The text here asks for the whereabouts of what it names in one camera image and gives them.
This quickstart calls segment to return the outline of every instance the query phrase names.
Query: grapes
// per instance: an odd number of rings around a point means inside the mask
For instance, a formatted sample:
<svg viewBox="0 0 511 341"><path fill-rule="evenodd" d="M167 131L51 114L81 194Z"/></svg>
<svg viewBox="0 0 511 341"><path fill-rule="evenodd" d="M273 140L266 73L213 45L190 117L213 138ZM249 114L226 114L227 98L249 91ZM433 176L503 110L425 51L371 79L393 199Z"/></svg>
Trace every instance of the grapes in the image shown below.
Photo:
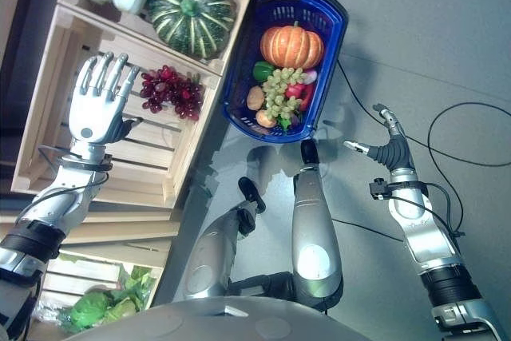
<svg viewBox="0 0 511 341"><path fill-rule="evenodd" d="M199 120L200 107L204 103L204 86L198 83L198 76L184 78L168 65L143 73L140 96L144 99L143 109L159 113L163 103L174 105L174 112L181 119Z"/></svg>
<svg viewBox="0 0 511 341"><path fill-rule="evenodd" d="M157 92L163 92L167 89L167 83L158 83L156 84L156 86L154 87L154 90L157 91Z"/></svg>
<svg viewBox="0 0 511 341"><path fill-rule="evenodd" d="M302 100L294 96L287 98L285 93L290 85L301 83L305 77L307 74L302 68L275 69L273 74L268 76L262 84L267 118L280 117L284 120L296 118L295 114Z"/></svg>

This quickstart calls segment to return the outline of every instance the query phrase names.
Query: striped pumpkin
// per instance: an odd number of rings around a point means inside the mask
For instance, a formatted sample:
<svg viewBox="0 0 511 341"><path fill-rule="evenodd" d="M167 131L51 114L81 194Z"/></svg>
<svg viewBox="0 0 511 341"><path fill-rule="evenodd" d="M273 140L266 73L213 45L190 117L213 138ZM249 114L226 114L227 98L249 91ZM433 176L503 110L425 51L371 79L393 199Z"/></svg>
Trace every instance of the striped pumpkin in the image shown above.
<svg viewBox="0 0 511 341"><path fill-rule="evenodd" d="M309 69L322 59L325 50L319 35L302 27L271 27L260 41L266 61L278 67Z"/></svg>
<svg viewBox="0 0 511 341"><path fill-rule="evenodd" d="M160 39L197 59L220 54L236 18L232 0L148 0L147 4Z"/></svg>

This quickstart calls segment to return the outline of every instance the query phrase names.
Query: orange pumpkin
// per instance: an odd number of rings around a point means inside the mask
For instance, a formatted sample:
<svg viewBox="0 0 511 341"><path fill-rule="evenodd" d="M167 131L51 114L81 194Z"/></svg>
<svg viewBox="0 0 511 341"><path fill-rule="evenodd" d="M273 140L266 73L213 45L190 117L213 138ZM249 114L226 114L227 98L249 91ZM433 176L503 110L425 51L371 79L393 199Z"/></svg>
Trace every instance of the orange pumpkin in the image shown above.
<svg viewBox="0 0 511 341"><path fill-rule="evenodd" d="M309 69L316 66L325 51L319 35L302 27L272 27L260 42L264 59L278 67Z"/></svg>

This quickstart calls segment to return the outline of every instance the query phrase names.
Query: black cable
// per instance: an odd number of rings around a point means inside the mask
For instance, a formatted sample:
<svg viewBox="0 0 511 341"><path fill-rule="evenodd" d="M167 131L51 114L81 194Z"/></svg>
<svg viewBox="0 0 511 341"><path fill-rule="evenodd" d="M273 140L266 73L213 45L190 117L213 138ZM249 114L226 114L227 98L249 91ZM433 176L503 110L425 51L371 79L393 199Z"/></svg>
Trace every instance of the black cable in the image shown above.
<svg viewBox="0 0 511 341"><path fill-rule="evenodd" d="M341 61L339 60L339 58L337 58L337 65L339 66L339 68L341 69L341 72L343 73L343 76L344 76L344 80L346 80L346 83L348 84L348 87L350 88L350 91L351 91L351 94L353 95L353 97L355 98L355 100L357 101L357 104L360 105L360 107L364 110L364 112L371 118L373 119L374 121L376 121L378 124L382 125L382 126L385 126L380 120L378 120L376 117L373 116L373 114L371 112L369 112L367 110L367 108L365 107L365 105L360 101L360 99L358 99L357 97L357 94L355 93L355 90L353 89L353 86L351 85L351 82L350 80L348 79L348 76L346 75L346 72L344 71L344 68L343 66L341 65ZM502 109L500 107L496 107L495 105L491 105L491 104L486 104L486 103L482 103L482 102L479 102L479 101L466 101L466 102L463 102L463 103L458 103L456 105L451 105L450 107L442 110L440 113L437 114L437 116L433 119L432 123L433 124L442 114L444 114L445 112L449 111L450 109L452 108L456 108L460 105L484 105L484 106L487 106L487 107L490 107L490 108L494 108L494 109L497 109L503 113L505 113L506 115L510 116L511 117L511 113L509 113L508 111L506 111L505 109ZM417 143L421 146L423 146L424 148L428 148L428 144L424 144L422 143L421 141L413 138L413 137L410 137L410 136L406 136L409 140L413 141L414 143ZM508 165L511 165L511 161L507 161L505 163L496 163L496 164L491 164L491 163L480 163L480 162L477 162L477 161L471 161L471 160L466 160L466 159L462 159L460 157L456 157L456 156L453 156L453 155L450 155L448 153L445 153L439 149L436 149L436 148L433 148L431 147L431 150L433 152L436 152L436 153L439 153L445 157L448 157L448 158L451 158L453 160L456 160L456 161L460 161L462 163L466 163L466 164L471 164L471 165L478 165L480 167L490 167L490 168L500 168L500 167L506 167Z"/></svg>
<svg viewBox="0 0 511 341"><path fill-rule="evenodd" d="M377 231L376 229L371 229L371 228L368 228L368 227L364 227L363 225L360 225L360 224L355 224L355 223L351 223L351 222L349 222L349 221L342 221L342 220L338 220L338 219L334 219L334 218L332 218L332 221L335 221L335 222L337 222L337 223L341 223L341 224L353 225L354 227L361 228L361 229L365 229L365 230L367 230L367 231L369 231L369 232L376 233L377 235L381 235L381 236L387 237L387 238L389 238L389 239L399 241L400 243L404 243L404 241L403 241L403 240L398 239L397 237L393 237L393 236L391 236L391 235L387 235L386 233L383 233L383 232Z"/></svg>
<svg viewBox="0 0 511 341"><path fill-rule="evenodd" d="M40 293L41 293L41 279L38 280L37 287L35 288L35 297L36 297L37 301L39 301ZM30 330L30 317L26 321L25 331L23 332L23 337L22 337L23 341L26 341L26 339L28 338L29 330Z"/></svg>
<svg viewBox="0 0 511 341"><path fill-rule="evenodd" d="M66 188L66 189L62 189L60 191L57 191L57 192L54 192L54 193L50 193L49 195L46 195L44 197L41 197L39 200L36 200L34 201L32 204L29 204L27 205L21 212L20 214L18 215L18 218L16 219L16 223L19 221L19 219L22 218L22 216L28 212L30 209L32 209L33 207L35 207L37 204L45 201L45 200L48 200L48 199L51 199L52 197L55 197L55 196L60 196L60 195L63 195L65 193L69 193L69 192L72 192L72 191L76 191L78 189L83 189L83 188L90 188L90 187L97 187L98 185L102 185L104 183L106 183L109 179L109 174L108 173L105 173L105 178L103 180L99 180L99 181L96 181L95 183L92 183L92 184L87 184L87 185L81 185L79 187L72 187L72 188Z"/></svg>
<svg viewBox="0 0 511 341"><path fill-rule="evenodd" d="M454 235L453 231L449 228L449 225L444 221L444 219L442 219L436 212L433 212L431 209L425 207L424 205L421 205L421 204L417 204L415 203L414 201L410 201L410 200L407 200L407 199L403 199L401 197L397 197L397 196L390 196L389 197L390 199L392 200L399 200L399 201L404 201L405 203L408 203L408 204L412 204L412 205L415 205L416 207L419 207L419 208L422 208L424 209L425 211L431 213L435 219L437 219L438 221L440 221L440 223L444 226L444 228L446 229L447 231L447 234L449 235L450 239L453 241L453 244L454 246L456 247L456 249L458 250L458 252L460 252L460 247L458 245L458 241L456 240L456 235Z"/></svg>
<svg viewBox="0 0 511 341"><path fill-rule="evenodd" d="M424 183L424 184L429 185L431 187L435 187L436 189L440 190L440 192L442 192L444 194L444 196L446 197L446 203L447 203L447 207L446 207L447 224L449 225L449 229L451 230L451 232L453 232L454 235L456 235L456 237L459 237L460 234L456 233L456 231L453 230L453 222L452 222L451 216L450 216L450 196L449 196L449 193L441 185L438 185L438 184L435 184L435 183Z"/></svg>
<svg viewBox="0 0 511 341"><path fill-rule="evenodd" d="M69 149L66 149L66 148L57 147L57 146L53 147L51 145L44 145L44 144L38 145L39 153L41 154L42 158L46 160L46 162L48 163L48 165L50 166L51 170L53 171L53 173L55 175L57 175L57 167L55 167L55 164L50 160L50 158L46 155L46 153L43 151L43 149L50 149L52 151L57 151L57 152L60 152L60 153L65 153L65 154L68 154L68 155L73 155L75 157L81 158L80 155L78 155L76 153L73 153Z"/></svg>
<svg viewBox="0 0 511 341"><path fill-rule="evenodd" d="M498 111L501 111L503 112L504 114L506 114L507 116L511 117L511 113L509 113L508 111L506 111L505 109L503 108L500 108L500 107L497 107L495 105L491 105L491 104L487 104L487 103L483 103L483 102L480 102L480 101L465 101L465 102L462 102L462 103L457 103L455 105L451 105L450 107L442 110L440 113L437 114L437 116L433 119L433 121L431 121L431 124L430 124L430 127L428 129L428 137L427 137L427 148L428 148L428 152L430 153L430 157L431 157L431 160L433 161L433 164L435 166L435 168L438 170L438 172L442 175L442 177L444 178L444 180L447 182L447 184L453 189L454 191L454 194L456 195L457 199L458 199L458 202L460 204L460 211L461 211L461 214L460 214L460 220L458 221L458 225L456 226L456 228L454 229L455 232L457 232L459 230L459 228L461 227L461 225L463 224L463 218L465 216L465 210L463 208L463 203L461 202L461 198L458 194L458 191L456 190L456 188L453 186L453 184L450 182L450 180L447 178L447 176L445 175L445 173L440 169L440 167L438 166L438 163L437 163L437 160L434 158L433 156L433 148L431 148L431 131L433 130L433 126L434 124L437 122L437 120L440 118L440 116L442 116L444 113L450 111L451 109L454 109L454 108L457 108L457 107L460 107L462 105L483 105L485 107L489 107L489 108L493 108L493 109L496 109ZM484 165L484 164L481 164L481 163L477 163L475 161L465 161L465 160L461 160L463 162L466 162L466 163L469 163L469 164L472 164L472 165L480 165L480 166L485 166L485 167L504 167L506 165L511 165L511 161L507 162L507 163L502 163L502 164L496 164L496 165Z"/></svg>

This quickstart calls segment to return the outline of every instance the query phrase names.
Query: potato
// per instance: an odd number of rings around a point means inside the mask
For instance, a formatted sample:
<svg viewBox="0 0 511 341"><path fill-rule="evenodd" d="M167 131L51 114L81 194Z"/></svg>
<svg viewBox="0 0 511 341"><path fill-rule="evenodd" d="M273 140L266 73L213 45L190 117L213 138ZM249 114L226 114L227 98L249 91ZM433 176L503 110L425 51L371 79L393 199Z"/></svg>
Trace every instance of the potato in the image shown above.
<svg viewBox="0 0 511 341"><path fill-rule="evenodd" d="M275 119L268 119L266 117L266 109L261 109L260 111L257 111L255 114L255 119L257 120L257 123L264 128L273 128L277 125L277 120Z"/></svg>
<svg viewBox="0 0 511 341"><path fill-rule="evenodd" d="M261 109L264 103L264 93L263 89L258 85L250 88L247 96L247 107L252 111L257 111Z"/></svg>

